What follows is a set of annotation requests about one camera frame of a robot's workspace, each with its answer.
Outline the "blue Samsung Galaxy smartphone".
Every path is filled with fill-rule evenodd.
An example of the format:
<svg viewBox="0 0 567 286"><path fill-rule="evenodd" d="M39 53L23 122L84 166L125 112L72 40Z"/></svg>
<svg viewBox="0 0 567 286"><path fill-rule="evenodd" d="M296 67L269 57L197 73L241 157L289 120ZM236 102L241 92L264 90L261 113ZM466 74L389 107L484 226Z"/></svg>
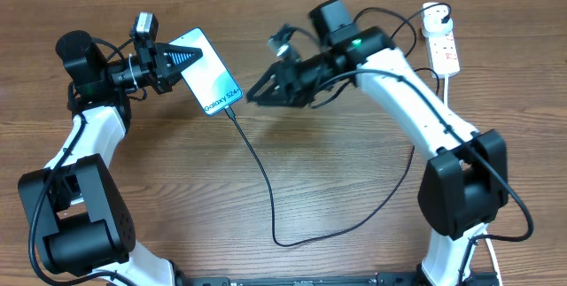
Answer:
<svg viewBox="0 0 567 286"><path fill-rule="evenodd" d="M170 43L198 48L203 53L199 60L182 71L182 76L205 114L215 115L243 96L243 90L201 28L195 27Z"/></svg>

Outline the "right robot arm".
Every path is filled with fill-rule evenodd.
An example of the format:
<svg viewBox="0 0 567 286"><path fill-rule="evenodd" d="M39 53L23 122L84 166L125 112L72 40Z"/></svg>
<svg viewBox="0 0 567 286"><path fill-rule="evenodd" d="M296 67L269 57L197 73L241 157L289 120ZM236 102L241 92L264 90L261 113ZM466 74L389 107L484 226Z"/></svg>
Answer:
<svg viewBox="0 0 567 286"><path fill-rule="evenodd" d="M342 0L308 15L319 52L302 59L284 26L269 38L278 60L249 89L261 106L315 107L315 96L353 84L397 121L425 157L418 204L431 226L428 251L412 273L380 273L377 283L498 285L501 274L477 273L471 261L479 241L493 243L488 225L509 201L506 144L480 133L452 112L416 74L404 52L378 27L360 29Z"/></svg>

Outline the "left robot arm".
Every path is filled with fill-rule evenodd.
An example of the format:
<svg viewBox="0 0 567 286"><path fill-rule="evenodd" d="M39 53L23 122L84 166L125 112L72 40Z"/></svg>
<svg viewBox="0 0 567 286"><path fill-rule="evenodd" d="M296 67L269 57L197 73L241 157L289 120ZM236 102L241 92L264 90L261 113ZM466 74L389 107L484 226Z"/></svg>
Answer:
<svg viewBox="0 0 567 286"><path fill-rule="evenodd" d="M184 285L183 271L136 239L130 212L109 165L130 127L134 92L164 94L184 69L203 57L199 48L156 40L154 30L132 30L135 56L119 47L106 56L105 41L82 30L61 36L55 50L71 77L67 107L73 128L42 169L23 174L18 192L29 233L28 257L49 285L70 274L69 285L104 279L114 285Z"/></svg>

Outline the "white charger plug adapter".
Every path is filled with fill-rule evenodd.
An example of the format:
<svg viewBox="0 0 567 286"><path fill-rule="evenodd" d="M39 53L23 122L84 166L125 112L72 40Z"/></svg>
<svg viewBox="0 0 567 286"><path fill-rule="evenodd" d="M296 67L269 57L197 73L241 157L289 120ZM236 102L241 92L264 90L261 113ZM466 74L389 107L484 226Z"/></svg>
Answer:
<svg viewBox="0 0 567 286"><path fill-rule="evenodd" d="M433 6L421 13L422 33L426 38L449 34L454 27L451 17L444 21L449 14L446 6Z"/></svg>

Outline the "white power strip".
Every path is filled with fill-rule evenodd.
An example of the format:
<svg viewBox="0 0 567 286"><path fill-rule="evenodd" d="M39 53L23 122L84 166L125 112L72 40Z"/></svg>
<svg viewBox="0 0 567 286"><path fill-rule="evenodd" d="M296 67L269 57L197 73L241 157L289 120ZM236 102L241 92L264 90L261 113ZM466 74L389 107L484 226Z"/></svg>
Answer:
<svg viewBox="0 0 567 286"><path fill-rule="evenodd" d="M437 2L427 2L423 4L422 8L423 11L425 11L433 6L439 5L446 6ZM453 30L447 35L431 38L424 36L424 38L431 69L433 69L440 78L451 77L458 74L461 68Z"/></svg>

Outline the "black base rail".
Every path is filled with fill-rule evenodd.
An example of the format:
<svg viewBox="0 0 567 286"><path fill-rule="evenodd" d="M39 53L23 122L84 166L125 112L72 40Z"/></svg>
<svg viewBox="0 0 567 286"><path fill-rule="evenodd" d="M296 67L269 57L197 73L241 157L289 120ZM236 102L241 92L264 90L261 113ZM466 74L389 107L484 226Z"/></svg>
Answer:
<svg viewBox="0 0 567 286"><path fill-rule="evenodd" d="M228 277L186 278L188 286L426 286L418 272L378 273L366 276L229 279Z"/></svg>

